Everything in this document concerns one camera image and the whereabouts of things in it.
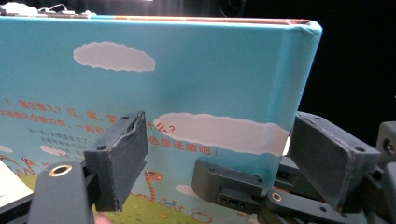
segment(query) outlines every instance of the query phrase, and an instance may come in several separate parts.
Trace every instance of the cartoon character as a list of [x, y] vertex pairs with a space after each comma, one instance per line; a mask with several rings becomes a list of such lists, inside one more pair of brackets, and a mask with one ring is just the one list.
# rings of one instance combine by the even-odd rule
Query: cartoon character
[[152, 181], [162, 181], [163, 175], [156, 171], [146, 171], [145, 178], [146, 178], [146, 182], [148, 184], [150, 198], [148, 198], [146, 195], [142, 195], [142, 194], [139, 194], [138, 196], [144, 197], [144, 198], [150, 200], [151, 202], [155, 202], [156, 194], [155, 194], [155, 188], [152, 185]]
[[177, 208], [178, 208], [178, 210], [177, 210], [178, 212], [183, 212], [183, 210], [186, 209], [186, 208], [183, 206], [183, 204], [179, 204]]
[[17, 169], [17, 176], [21, 176], [21, 175], [37, 175], [35, 173], [35, 171], [33, 170], [33, 166], [35, 166], [35, 163], [29, 159], [27, 159], [26, 157], [22, 157], [21, 158], [23, 160], [23, 162], [26, 164], [27, 168], [23, 168], [23, 172], [21, 172], [19, 169]]

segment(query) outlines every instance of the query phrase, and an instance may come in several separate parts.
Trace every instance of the white cloud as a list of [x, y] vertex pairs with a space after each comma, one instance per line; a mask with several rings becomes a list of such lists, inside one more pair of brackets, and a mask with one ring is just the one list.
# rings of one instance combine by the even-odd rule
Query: white cloud
[[0, 146], [0, 151], [5, 151], [5, 152], [8, 152], [8, 153], [12, 153], [12, 149], [8, 148], [8, 147], [5, 147], [5, 146]]
[[113, 42], [91, 42], [74, 50], [74, 59], [82, 65], [114, 71], [149, 72], [155, 60], [146, 52]]
[[175, 189], [181, 193], [198, 198], [198, 196], [192, 190], [192, 187], [189, 185], [177, 185]]
[[169, 113], [155, 119], [154, 125], [172, 127], [162, 133], [179, 141], [256, 155], [272, 153], [281, 156], [289, 136], [289, 132], [274, 123], [209, 114]]
[[49, 146], [41, 146], [41, 150], [55, 155], [55, 156], [60, 156], [60, 157], [64, 157], [66, 155], [66, 153], [58, 148], [55, 147], [49, 147]]

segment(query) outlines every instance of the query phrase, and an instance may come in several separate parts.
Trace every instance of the light blue book cover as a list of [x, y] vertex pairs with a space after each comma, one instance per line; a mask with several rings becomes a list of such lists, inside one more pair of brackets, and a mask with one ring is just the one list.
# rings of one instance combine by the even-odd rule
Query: light blue book cover
[[132, 17], [2, 17], [0, 31], [0, 159], [31, 186], [146, 112], [148, 163], [114, 223], [257, 223], [200, 200], [194, 163], [271, 188], [321, 35], [314, 21]]

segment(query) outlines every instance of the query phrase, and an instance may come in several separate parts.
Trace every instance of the book cover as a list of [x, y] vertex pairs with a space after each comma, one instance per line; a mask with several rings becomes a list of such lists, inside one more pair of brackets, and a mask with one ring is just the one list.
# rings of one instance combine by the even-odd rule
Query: book cover
[[147, 165], [114, 223], [257, 223], [200, 200], [197, 159], [274, 183], [321, 35], [314, 21], [1, 17], [0, 159], [31, 188], [146, 112]]

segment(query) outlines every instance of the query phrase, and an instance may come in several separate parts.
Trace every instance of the screw hole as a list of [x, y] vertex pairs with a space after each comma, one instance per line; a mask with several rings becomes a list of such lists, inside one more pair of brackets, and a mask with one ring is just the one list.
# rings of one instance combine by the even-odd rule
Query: screw hole
[[107, 146], [99, 146], [99, 147], [97, 147], [96, 149], [97, 150], [103, 150], [103, 149], [106, 149], [107, 148]]
[[239, 206], [239, 202], [238, 202], [237, 200], [234, 200], [234, 199], [230, 199], [230, 200], [228, 201], [228, 204], [229, 204], [230, 206], [232, 206], [232, 207], [238, 207], [238, 206]]
[[273, 198], [275, 201], [277, 201], [277, 202], [282, 201], [282, 196], [280, 196], [280, 194], [278, 194], [278, 193], [273, 193], [273, 194], [272, 194], [272, 198]]
[[358, 150], [358, 151], [360, 151], [360, 152], [366, 151], [366, 150], [365, 150], [364, 148], [362, 148], [362, 147], [355, 147], [355, 149]]
[[384, 139], [384, 141], [382, 142], [382, 148], [388, 155], [390, 156], [393, 155], [394, 153], [393, 144], [390, 142], [388, 138]]
[[49, 176], [55, 177], [55, 176], [65, 175], [65, 174], [69, 173], [69, 171], [71, 171], [72, 168], [73, 168], [73, 166], [71, 166], [71, 165], [57, 166], [49, 171]]

